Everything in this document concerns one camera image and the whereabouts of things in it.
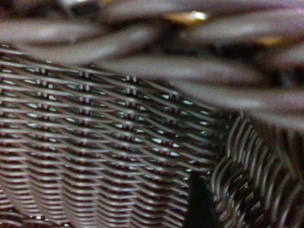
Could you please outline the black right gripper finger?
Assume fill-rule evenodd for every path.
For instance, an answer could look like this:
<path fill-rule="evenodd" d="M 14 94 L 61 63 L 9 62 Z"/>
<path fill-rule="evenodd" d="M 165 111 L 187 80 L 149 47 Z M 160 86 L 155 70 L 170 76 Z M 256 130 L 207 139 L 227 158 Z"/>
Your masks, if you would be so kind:
<path fill-rule="evenodd" d="M 192 172 L 189 179 L 188 228 L 215 228 L 217 219 L 213 200 L 206 182 L 198 173 Z"/>

